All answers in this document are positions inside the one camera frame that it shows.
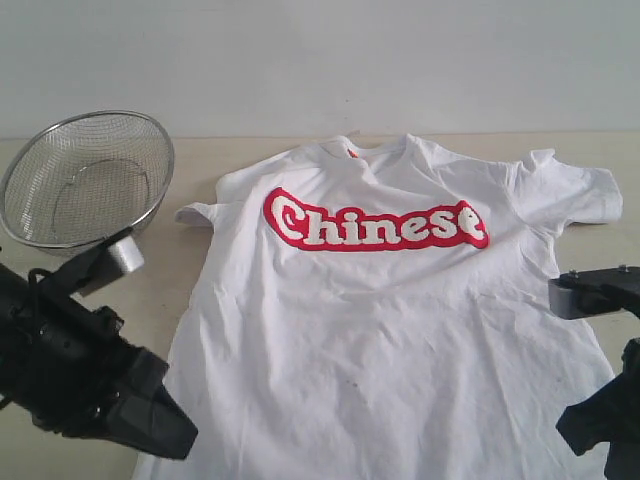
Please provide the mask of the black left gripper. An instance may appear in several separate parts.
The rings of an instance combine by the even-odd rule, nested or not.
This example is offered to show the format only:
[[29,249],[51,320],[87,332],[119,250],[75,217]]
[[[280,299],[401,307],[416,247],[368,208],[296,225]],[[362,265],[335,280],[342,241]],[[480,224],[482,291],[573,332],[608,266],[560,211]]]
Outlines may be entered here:
[[1,269],[1,404],[35,426],[185,460],[198,429],[162,383],[167,364],[120,335],[117,313],[39,290],[48,270]]

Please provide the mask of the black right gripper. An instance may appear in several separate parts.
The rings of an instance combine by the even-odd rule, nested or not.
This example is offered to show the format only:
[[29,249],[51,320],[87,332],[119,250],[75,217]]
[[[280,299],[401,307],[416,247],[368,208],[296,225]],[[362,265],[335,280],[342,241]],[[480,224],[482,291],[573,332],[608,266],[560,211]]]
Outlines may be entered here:
[[622,354],[622,372],[581,403],[565,408],[556,430],[578,456],[610,444],[606,479],[639,478],[639,339]]

